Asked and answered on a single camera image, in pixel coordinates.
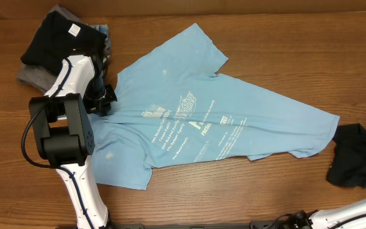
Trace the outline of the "light blue printed t-shirt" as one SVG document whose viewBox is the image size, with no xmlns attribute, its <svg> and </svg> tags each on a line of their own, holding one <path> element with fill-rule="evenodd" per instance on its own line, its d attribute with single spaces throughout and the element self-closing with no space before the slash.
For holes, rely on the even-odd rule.
<svg viewBox="0 0 366 229">
<path fill-rule="evenodd" d="M 155 168 L 327 147 L 338 116 L 222 74 L 226 62 L 193 24 L 119 72 L 117 101 L 90 116 L 96 182 L 145 190 Z"/>
</svg>

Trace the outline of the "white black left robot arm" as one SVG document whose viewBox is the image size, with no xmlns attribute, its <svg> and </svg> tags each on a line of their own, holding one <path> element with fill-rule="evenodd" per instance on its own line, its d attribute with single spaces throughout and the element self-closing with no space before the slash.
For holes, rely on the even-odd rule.
<svg viewBox="0 0 366 229">
<path fill-rule="evenodd" d="M 29 130 L 34 133 L 43 166 L 62 178 L 76 212 L 76 228 L 113 228 L 108 208 L 100 197 L 92 169 L 95 148 L 89 114 L 106 115 L 116 100 L 112 86 L 102 77 L 103 58 L 73 50 L 62 59 L 52 87 L 29 102 Z"/>
</svg>

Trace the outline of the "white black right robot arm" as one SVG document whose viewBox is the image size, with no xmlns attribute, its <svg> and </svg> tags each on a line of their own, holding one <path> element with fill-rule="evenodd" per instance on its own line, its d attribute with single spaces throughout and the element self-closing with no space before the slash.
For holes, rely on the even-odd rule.
<svg viewBox="0 0 366 229">
<path fill-rule="evenodd" d="M 363 229 L 366 228 L 366 199 L 336 209 L 289 214 L 287 219 L 277 218 L 267 228 Z"/>
</svg>

